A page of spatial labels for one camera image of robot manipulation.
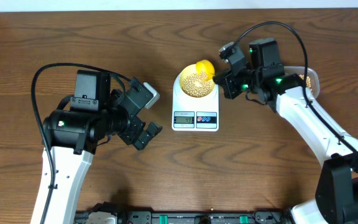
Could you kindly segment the yellow measuring scoop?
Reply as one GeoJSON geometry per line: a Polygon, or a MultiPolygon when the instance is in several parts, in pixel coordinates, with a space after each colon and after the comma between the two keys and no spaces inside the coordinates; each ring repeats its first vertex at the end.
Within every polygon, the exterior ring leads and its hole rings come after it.
{"type": "Polygon", "coordinates": [[[215,76],[215,69],[209,60],[196,62],[196,73],[204,82],[208,82],[215,76]]]}

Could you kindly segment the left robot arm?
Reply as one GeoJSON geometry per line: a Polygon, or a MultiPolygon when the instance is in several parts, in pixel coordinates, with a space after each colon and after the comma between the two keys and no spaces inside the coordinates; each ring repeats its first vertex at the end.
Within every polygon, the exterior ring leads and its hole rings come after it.
{"type": "Polygon", "coordinates": [[[45,149],[32,223],[73,223],[83,181],[104,138],[118,135],[140,151],[161,132],[161,126],[137,117],[158,100],[158,92],[136,78],[128,90],[112,90],[114,78],[81,71],[74,95],[62,99],[48,117],[41,120],[33,107],[45,149]]]}

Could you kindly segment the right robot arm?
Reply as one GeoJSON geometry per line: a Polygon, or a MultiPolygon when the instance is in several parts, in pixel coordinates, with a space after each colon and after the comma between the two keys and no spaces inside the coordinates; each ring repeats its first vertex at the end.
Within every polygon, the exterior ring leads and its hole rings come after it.
{"type": "Polygon", "coordinates": [[[257,103],[269,105],[304,139],[321,165],[314,199],[289,211],[292,223],[355,223],[358,221],[358,139],[349,135],[327,114],[303,86],[305,77],[290,71],[281,61],[273,38],[250,43],[248,62],[233,42],[219,50],[229,69],[213,81],[234,99],[255,93],[257,103]]]}

